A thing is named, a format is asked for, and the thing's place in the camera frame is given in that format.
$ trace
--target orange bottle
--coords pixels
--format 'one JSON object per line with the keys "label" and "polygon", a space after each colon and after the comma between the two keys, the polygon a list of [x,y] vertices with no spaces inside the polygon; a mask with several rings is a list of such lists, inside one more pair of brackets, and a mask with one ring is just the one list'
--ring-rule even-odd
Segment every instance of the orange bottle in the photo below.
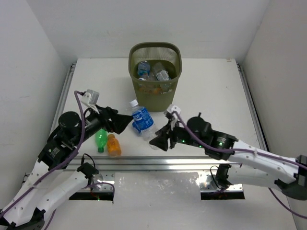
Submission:
{"label": "orange bottle", "polygon": [[118,157],[121,155],[120,145],[114,134],[107,136],[106,146],[110,157]]}

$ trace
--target white wall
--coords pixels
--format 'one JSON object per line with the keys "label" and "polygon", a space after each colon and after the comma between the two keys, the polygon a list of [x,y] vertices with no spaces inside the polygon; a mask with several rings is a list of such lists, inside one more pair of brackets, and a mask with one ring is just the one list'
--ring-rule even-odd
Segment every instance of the white wall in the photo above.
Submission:
{"label": "white wall", "polygon": [[[307,155],[306,12],[306,0],[271,0],[244,62],[270,150],[291,157]],[[307,215],[307,202],[290,205]]]}
{"label": "white wall", "polygon": [[0,208],[45,145],[67,73],[25,0],[0,1]]}
{"label": "white wall", "polygon": [[166,41],[185,58],[241,62],[269,0],[27,0],[65,64],[126,58],[139,42]]}

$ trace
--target white tabletop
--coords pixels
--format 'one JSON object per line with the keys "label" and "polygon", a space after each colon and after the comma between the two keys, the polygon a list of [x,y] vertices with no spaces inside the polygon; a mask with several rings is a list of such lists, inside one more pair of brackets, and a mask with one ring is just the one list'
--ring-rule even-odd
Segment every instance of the white tabletop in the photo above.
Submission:
{"label": "white tabletop", "polygon": [[[213,129],[258,147],[235,60],[183,59],[182,65],[173,103],[182,109],[184,120],[202,112]],[[79,112],[73,91],[86,89],[100,92],[99,106],[124,112],[135,99],[128,60],[79,59],[64,112]],[[159,128],[166,124],[162,113],[151,115]],[[125,156],[204,155],[203,149],[179,144],[168,152],[152,150],[130,127],[117,137]],[[93,138],[81,147],[80,153],[84,152],[97,154]],[[116,173],[114,204],[68,201],[58,209],[50,229],[296,229],[292,215],[268,189],[246,185],[245,200],[200,201],[196,177],[195,173]],[[287,203],[283,195],[279,196]]]}
{"label": "white tabletop", "polygon": [[[135,99],[128,60],[79,59],[68,92],[64,112],[78,111],[73,91],[93,89],[100,92],[97,105],[110,106],[125,113],[129,102]],[[185,121],[198,112],[211,123],[213,129],[236,136],[259,147],[255,128],[245,98],[235,60],[183,59],[183,70],[176,89],[173,104],[182,110]],[[158,128],[167,123],[163,113],[151,113]],[[117,135],[123,156],[202,156],[203,149],[176,145],[175,149],[163,152],[153,150],[142,138],[137,138],[131,125]],[[97,153],[94,136],[83,143],[80,153]]]}

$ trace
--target blue label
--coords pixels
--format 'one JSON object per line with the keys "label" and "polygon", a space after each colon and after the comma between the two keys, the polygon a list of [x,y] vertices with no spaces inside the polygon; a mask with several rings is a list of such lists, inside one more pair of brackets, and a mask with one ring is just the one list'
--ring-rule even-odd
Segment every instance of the blue label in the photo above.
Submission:
{"label": "blue label", "polygon": [[135,121],[132,123],[132,127],[135,130],[137,134],[141,134],[141,130],[139,129],[138,125],[135,123]]}
{"label": "blue label", "polygon": [[132,116],[136,125],[141,131],[149,128],[154,124],[152,117],[145,108],[135,112],[134,114],[132,114]]}

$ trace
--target olive green mesh trash can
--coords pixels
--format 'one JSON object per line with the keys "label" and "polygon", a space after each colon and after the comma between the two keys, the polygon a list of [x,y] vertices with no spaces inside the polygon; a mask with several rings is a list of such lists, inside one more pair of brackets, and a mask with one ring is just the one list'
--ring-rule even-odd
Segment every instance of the olive green mesh trash can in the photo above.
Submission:
{"label": "olive green mesh trash can", "polygon": [[[139,80],[138,64],[148,61],[150,66],[161,62],[171,80]],[[182,64],[179,49],[170,43],[148,42],[135,45],[129,53],[129,74],[139,105],[148,111],[160,112],[173,102]]]}

